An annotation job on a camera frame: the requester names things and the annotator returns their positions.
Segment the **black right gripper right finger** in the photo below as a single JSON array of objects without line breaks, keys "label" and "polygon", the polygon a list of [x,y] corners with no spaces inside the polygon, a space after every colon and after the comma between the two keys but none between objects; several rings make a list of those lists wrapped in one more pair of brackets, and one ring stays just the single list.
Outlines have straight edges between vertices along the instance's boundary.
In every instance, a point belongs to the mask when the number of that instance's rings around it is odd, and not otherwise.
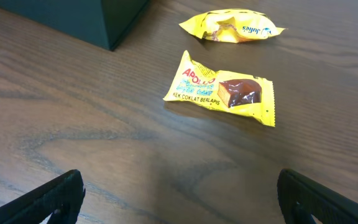
[{"label": "black right gripper right finger", "polygon": [[277,194],[286,224],[358,224],[358,203],[293,169],[281,170]]}]

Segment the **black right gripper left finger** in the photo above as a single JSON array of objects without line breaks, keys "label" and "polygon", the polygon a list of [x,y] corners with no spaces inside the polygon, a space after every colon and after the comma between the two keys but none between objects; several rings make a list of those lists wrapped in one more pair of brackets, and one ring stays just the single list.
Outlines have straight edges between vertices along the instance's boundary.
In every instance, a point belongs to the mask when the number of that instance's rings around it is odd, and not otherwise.
[{"label": "black right gripper left finger", "polygon": [[86,194],[77,169],[0,207],[0,224],[75,224]]}]

